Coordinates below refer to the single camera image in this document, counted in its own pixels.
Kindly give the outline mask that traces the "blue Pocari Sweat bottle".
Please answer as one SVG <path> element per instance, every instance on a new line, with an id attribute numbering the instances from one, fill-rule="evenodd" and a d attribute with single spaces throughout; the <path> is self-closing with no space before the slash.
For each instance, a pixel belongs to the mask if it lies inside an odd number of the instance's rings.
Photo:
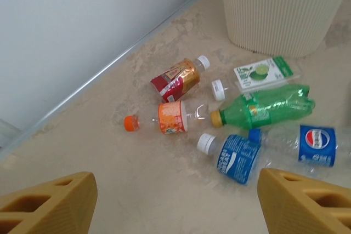
<path id="1" fill-rule="evenodd" d="M 248 185 L 258 179 L 260 144 L 236 134 L 215 136 L 203 133 L 197 149 L 213 158 L 219 173 L 240 185 Z"/>

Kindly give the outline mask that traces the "orange label bottle orange cap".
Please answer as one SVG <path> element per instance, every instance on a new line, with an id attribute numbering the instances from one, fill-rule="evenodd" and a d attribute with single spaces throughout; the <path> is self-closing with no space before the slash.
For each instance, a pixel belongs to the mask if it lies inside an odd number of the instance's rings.
<path id="1" fill-rule="evenodd" d="M 124 128 L 128 132 L 192 133 L 210 124 L 209 105 L 198 99 L 146 105 L 124 118 Z"/>

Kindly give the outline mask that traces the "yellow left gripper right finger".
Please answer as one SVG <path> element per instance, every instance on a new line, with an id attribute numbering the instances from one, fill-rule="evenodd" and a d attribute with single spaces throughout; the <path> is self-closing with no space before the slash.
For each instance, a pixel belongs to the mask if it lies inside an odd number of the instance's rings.
<path id="1" fill-rule="evenodd" d="M 259 174 L 269 234 L 351 234 L 351 189 L 284 170 Z"/>

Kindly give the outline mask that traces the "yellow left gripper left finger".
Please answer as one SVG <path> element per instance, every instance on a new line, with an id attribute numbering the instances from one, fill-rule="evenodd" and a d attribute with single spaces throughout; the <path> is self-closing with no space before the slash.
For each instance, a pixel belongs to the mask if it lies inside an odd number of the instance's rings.
<path id="1" fill-rule="evenodd" d="M 95 176 L 79 172 L 0 196 L 0 234 L 88 234 Z"/>

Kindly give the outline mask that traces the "red gold label bottle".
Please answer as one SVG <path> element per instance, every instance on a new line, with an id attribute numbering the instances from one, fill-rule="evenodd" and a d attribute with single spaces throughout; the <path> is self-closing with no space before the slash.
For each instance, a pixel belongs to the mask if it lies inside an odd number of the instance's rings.
<path id="1" fill-rule="evenodd" d="M 154 77 L 150 83 L 163 102 L 175 102 L 200 81 L 200 75 L 210 67 L 209 59 L 200 55 L 194 60 L 184 59 Z"/>

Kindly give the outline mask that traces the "lime label bottle white cap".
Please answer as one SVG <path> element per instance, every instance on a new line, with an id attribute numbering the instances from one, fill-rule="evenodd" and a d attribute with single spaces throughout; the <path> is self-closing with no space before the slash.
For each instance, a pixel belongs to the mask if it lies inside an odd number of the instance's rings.
<path id="1" fill-rule="evenodd" d="M 275 56 L 231 68 L 223 77 L 211 82 L 216 101 L 233 99 L 243 93 L 276 88 L 302 76 L 296 59 Z"/>

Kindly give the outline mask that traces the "green soda bottle yellow cap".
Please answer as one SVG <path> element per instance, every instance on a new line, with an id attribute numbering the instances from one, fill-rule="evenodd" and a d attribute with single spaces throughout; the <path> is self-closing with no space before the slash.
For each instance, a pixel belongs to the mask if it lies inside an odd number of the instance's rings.
<path id="1" fill-rule="evenodd" d="M 315 101 L 310 87 L 287 84 L 278 88 L 244 93 L 223 109 L 212 111 L 214 127 L 232 125 L 241 129 L 259 128 L 284 121 L 294 121 L 312 114 Z"/>

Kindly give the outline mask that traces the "beige bin with pink liner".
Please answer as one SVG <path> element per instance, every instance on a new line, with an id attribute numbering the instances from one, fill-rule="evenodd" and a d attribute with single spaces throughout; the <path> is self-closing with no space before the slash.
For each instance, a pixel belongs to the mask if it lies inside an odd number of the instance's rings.
<path id="1" fill-rule="evenodd" d="M 228 37 L 252 52 L 301 58 L 315 52 L 343 0 L 223 0 Z"/>

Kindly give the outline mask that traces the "aluminium table edge strip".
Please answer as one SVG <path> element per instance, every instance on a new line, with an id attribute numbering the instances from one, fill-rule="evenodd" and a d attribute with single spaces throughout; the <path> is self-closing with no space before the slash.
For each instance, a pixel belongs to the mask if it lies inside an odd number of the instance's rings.
<path id="1" fill-rule="evenodd" d="M 189 10 L 196 2 L 199 0 L 187 0 L 182 5 L 180 5 L 170 16 L 168 16 L 164 21 L 159 23 L 155 28 L 153 28 L 150 32 L 144 35 L 137 42 L 133 43 L 128 49 L 126 49 L 123 53 L 121 53 L 118 57 L 113 59 L 110 63 L 104 66 L 101 70 L 99 70 L 96 74 L 94 74 L 90 79 L 84 82 L 80 87 L 74 90 L 69 96 L 67 96 L 64 100 L 59 102 L 55 107 L 51 108 L 45 115 L 41 117 L 37 122 L 30 125 L 27 129 L 22 131 L 19 135 L 17 135 L 7 146 L 0 149 L 0 161 L 4 160 L 9 154 L 13 153 L 13 151 L 18 148 L 25 140 L 34 135 L 38 130 L 43 128 L 52 118 L 54 118 L 59 113 L 63 112 L 74 99 L 76 99 L 81 93 L 87 90 L 94 82 L 104 76 L 107 72 L 109 72 L 112 68 L 114 68 L 119 63 L 126 60 L 126 58 L 138 50 L 142 45 L 144 45 L 147 41 L 152 39 L 154 35 L 161 32 L 165 27 L 167 27 L 173 20 L 177 17 L 181 16 L 184 12 Z"/>

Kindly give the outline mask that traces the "clear Pepsi bottle blue cap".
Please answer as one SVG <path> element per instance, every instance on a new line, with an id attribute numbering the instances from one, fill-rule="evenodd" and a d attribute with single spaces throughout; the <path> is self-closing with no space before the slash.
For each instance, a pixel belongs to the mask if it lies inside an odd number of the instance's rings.
<path id="1" fill-rule="evenodd" d="M 285 122 L 252 128 L 248 139 L 308 168 L 351 172 L 351 126 L 321 127 Z"/>

